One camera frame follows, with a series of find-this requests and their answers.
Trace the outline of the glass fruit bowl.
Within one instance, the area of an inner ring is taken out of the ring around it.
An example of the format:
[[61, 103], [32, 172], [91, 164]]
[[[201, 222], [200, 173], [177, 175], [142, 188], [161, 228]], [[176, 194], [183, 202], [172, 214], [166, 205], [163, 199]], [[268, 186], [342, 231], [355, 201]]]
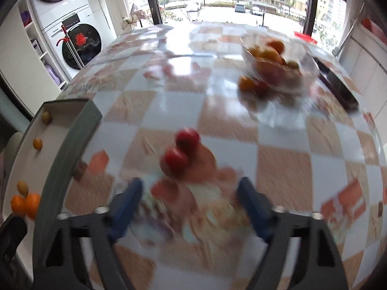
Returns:
[[[277, 39], [285, 45], [278, 54], [266, 43]], [[240, 38], [242, 57], [250, 75], [282, 94], [304, 94], [319, 75], [308, 47], [296, 40], [275, 38], [258, 33], [246, 33]]]

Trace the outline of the white cabinet counter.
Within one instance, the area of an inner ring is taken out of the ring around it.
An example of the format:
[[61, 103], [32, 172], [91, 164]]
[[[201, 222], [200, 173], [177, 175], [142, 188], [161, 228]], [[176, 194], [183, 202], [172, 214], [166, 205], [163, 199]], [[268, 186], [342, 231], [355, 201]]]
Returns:
[[386, 45], [362, 25], [346, 40], [339, 62], [364, 97], [372, 116], [386, 106]]

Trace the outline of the grey shallow box tray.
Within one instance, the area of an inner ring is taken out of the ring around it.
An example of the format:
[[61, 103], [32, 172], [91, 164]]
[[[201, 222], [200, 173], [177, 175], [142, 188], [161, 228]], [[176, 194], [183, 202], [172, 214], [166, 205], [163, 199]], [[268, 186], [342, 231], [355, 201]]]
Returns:
[[[49, 111], [52, 122], [44, 125], [42, 113]], [[41, 196], [36, 219], [26, 219], [27, 234], [20, 242], [16, 257], [24, 272], [33, 278], [33, 234], [37, 218], [44, 215], [56, 219], [61, 212], [75, 167], [95, 132], [102, 114], [90, 99], [54, 100], [45, 102], [22, 136], [7, 181], [3, 217], [11, 214], [10, 200], [16, 195], [16, 184], [25, 181], [30, 193]], [[40, 138], [43, 148], [33, 148]]]

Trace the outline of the small brown-green fruit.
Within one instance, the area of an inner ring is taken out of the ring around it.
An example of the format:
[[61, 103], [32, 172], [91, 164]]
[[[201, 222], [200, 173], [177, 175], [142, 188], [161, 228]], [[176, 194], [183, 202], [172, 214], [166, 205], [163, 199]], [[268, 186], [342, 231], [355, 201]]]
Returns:
[[52, 115], [49, 111], [42, 113], [41, 121], [44, 125], [49, 125], [52, 122]]

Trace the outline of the green-tan round fruit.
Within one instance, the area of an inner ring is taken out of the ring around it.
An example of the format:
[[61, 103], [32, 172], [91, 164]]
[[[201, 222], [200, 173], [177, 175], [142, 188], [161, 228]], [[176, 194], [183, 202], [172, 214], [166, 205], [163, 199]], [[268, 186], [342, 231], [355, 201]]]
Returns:
[[20, 195], [22, 195], [23, 197], [26, 197], [28, 195], [29, 188], [25, 181], [19, 180], [16, 184], [16, 187]]

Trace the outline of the red bucket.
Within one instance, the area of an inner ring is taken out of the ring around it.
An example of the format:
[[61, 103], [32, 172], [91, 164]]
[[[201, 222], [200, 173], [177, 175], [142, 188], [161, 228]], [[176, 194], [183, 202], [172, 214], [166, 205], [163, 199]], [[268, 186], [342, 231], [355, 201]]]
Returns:
[[301, 39], [301, 40], [303, 40], [305, 42], [308, 42], [308, 43], [311, 43], [311, 44], [317, 44], [318, 43], [315, 39], [313, 39], [311, 36], [309, 36], [307, 34], [295, 31], [294, 35], [295, 35], [295, 37], [297, 37], [297, 38], [299, 38], [299, 39]]

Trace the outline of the orange in bowl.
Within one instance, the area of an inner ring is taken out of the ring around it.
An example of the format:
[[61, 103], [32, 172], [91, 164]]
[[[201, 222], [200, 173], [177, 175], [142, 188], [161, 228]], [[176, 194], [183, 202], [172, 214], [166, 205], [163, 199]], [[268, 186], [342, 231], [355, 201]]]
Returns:
[[285, 50], [285, 45], [281, 40], [273, 39], [266, 44], [272, 47], [278, 54], [282, 54]]

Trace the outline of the red-handled mop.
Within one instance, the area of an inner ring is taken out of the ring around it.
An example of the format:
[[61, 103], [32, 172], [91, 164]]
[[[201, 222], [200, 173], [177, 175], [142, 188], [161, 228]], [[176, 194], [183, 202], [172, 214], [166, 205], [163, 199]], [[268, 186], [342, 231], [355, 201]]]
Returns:
[[69, 34], [67, 32], [67, 29], [66, 29], [65, 25], [61, 25], [61, 29], [62, 29], [62, 31], [64, 33], [64, 37], [57, 41], [56, 46], [58, 46], [61, 42], [63, 42], [67, 46], [67, 48], [70, 51], [71, 55], [73, 56], [73, 58], [74, 58], [76, 64], [78, 65], [79, 69], [82, 70], [85, 67], [85, 65], [82, 62], [80, 56], [78, 55], [78, 53], [77, 53], [77, 51], [76, 51], [76, 49], [75, 49], [75, 47], [74, 47], [70, 37], [69, 37]]

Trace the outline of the black smartphone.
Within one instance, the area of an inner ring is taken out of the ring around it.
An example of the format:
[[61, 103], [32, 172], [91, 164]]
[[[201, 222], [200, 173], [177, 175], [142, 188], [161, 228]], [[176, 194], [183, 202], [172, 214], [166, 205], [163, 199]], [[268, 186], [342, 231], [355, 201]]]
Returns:
[[321, 82], [330, 90], [340, 105], [347, 111], [358, 109], [359, 104], [348, 87], [319, 58], [313, 56], [320, 71]]

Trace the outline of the yellow-orange small fruit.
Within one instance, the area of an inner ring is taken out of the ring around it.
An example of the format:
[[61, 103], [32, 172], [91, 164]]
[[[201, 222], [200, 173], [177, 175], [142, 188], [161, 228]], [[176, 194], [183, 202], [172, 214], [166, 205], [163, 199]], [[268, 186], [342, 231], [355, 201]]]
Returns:
[[26, 208], [24, 203], [24, 198], [19, 195], [14, 195], [10, 201], [10, 207], [12, 213], [24, 218], [26, 215]]

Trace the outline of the red plastic basin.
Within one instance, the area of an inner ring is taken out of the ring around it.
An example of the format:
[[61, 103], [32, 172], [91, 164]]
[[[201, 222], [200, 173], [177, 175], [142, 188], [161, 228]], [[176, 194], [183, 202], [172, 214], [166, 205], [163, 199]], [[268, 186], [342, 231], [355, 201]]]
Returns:
[[387, 44], [387, 38], [384, 34], [383, 30], [375, 24], [372, 20], [369, 18], [365, 18], [361, 22], [362, 26], [369, 30], [373, 35], [375, 35], [379, 40], [381, 40], [384, 44]]

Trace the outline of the large orange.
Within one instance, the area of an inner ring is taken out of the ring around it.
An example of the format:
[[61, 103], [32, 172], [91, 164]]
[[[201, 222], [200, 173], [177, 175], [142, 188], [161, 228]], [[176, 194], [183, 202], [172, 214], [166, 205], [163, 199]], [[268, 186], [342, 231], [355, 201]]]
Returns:
[[41, 196], [36, 193], [31, 193], [24, 199], [26, 215], [33, 221], [37, 217], [40, 200]]

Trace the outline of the red cherry tomato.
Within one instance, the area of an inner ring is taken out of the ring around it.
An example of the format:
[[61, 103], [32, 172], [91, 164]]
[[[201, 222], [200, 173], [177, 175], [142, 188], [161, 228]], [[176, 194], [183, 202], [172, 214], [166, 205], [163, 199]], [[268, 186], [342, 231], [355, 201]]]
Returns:
[[193, 128], [180, 129], [175, 136], [175, 144], [181, 152], [190, 156], [196, 152], [201, 138], [199, 133]]
[[165, 151], [160, 159], [160, 168], [164, 174], [180, 177], [190, 164], [190, 159], [179, 148], [171, 147]]

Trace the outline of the small yellow-orange tomato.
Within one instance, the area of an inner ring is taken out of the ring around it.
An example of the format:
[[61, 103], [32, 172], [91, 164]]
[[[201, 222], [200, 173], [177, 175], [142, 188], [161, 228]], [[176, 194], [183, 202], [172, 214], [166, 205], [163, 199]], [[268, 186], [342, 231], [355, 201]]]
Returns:
[[43, 148], [43, 141], [42, 141], [42, 139], [35, 138], [33, 140], [33, 148], [36, 149], [37, 151], [42, 150], [42, 148]]

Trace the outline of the small red fruit by bowl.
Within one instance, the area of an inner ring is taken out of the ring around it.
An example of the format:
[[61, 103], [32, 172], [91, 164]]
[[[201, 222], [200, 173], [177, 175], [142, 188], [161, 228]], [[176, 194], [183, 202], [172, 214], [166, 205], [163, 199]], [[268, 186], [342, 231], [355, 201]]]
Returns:
[[267, 83], [258, 81], [255, 82], [253, 91], [259, 98], [264, 98], [270, 93], [270, 87]]

